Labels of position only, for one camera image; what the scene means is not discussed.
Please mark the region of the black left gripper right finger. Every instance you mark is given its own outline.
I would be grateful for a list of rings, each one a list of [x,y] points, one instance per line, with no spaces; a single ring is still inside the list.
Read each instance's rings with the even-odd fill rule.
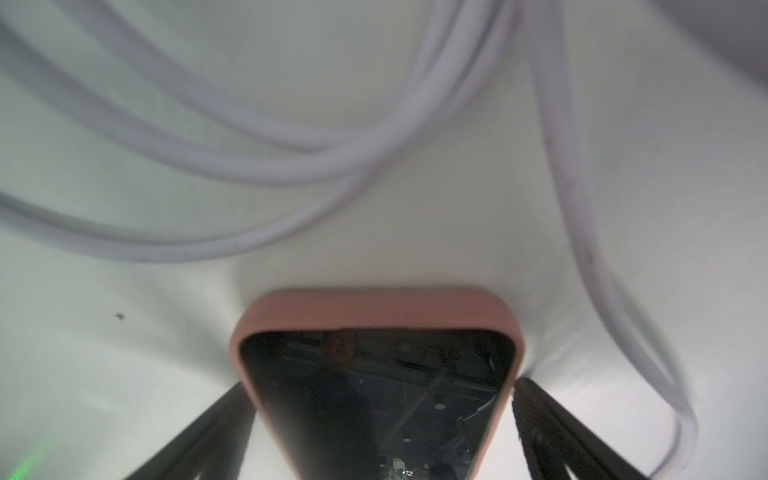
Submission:
[[[512,408],[531,478],[648,478],[533,380],[516,381]]]

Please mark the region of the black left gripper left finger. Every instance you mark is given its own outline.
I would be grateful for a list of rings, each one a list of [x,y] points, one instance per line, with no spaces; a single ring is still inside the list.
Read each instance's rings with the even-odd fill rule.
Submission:
[[[130,479],[237,479],[257,409],[242,384],[230,388]]]

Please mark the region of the black smartphone pink case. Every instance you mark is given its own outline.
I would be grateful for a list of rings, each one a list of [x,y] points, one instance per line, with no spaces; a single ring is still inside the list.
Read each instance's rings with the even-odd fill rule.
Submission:
[[[298,479],[474,479],[524,356],[478,288],[292,289],[255,300],[230,355]]]

